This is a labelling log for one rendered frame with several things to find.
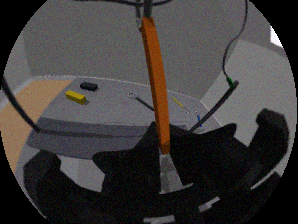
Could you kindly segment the orange handle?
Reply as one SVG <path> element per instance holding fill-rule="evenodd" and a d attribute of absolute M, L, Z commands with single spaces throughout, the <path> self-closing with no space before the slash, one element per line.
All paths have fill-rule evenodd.
<path fill-rule="evenodd" d="M 168 88 L 165 85 L 164 61 L 161 57 L 160 41 L 152 18 L 152 0 L 144 0 L 144 7 L 136 7 L 137 28 L 140 28 L 148 67 L 150 92 L 152 92 L 154 120 L 156 120 L 158 145 L 162 155 L 170 148 Z"/>

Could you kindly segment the yellow cylinder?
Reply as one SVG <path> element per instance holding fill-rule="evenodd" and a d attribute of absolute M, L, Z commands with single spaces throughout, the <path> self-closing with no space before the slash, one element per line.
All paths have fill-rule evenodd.
<path fill-rule="evenodd" d="M 73 91 L 67 91 L 67 92 L 65 92 L 65 95 L 67 95 L 67 99 L 73 100 L 74 103 L 84 104 L 86 101 L 85 96 L 80 95 L 80 93 L 74 93 Z"/>

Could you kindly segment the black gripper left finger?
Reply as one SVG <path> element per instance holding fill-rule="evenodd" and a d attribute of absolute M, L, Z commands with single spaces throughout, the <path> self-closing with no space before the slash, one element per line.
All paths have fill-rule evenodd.
<path fill-rule="evenodd" d="M 150 173 L 154 186 L 161 192 L 160 155 L 158 155 L 156 121 L 149 124 L 144 137 L 125 151 L 98 152 L 92 156 L 93 163 L 104 173 Z"/>

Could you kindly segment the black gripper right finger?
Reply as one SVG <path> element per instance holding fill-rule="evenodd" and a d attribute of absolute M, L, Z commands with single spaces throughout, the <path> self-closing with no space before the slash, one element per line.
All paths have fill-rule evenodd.
<path fill-rule="evenodd" d="M 176 125 L 170 124 L 169 137 L 170 159 L 173 160 L 174 168 L 180 176 L 182 184 L 188 185 L 192 183 L 193 173 L 196 172 L 201 157 L 206 149 L 214 147 L 214 145 L 222 143 L 231 136 L 234 137 L 237 123 L 223 125 L 222 128 L 213 129 L 206 133 L 194 133 L 185 131 L 184 128 L 178 128 Z"/>

